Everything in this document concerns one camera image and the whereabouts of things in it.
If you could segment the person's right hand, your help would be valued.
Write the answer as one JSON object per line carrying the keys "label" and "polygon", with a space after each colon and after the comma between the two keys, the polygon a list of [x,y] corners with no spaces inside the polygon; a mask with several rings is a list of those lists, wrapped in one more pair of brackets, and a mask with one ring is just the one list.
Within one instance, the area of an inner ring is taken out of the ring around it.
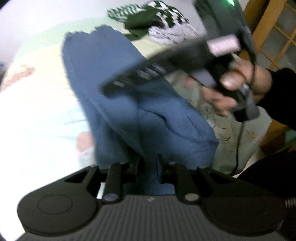
{"label": "person's right hand", "polygon": [[[272,78],[268,70],[236,57],[230,64],[230,70],[221,76],[220,82],[223,87],[230,91],[238,90],[244,84],[247,84],[253,92],[254,100],[259,102],[270,90]],[[212,106],[215,114],[222,117],[229,116],[230,111],[238,105],[234,99],[215,89],[203,87],[202,97]]]}

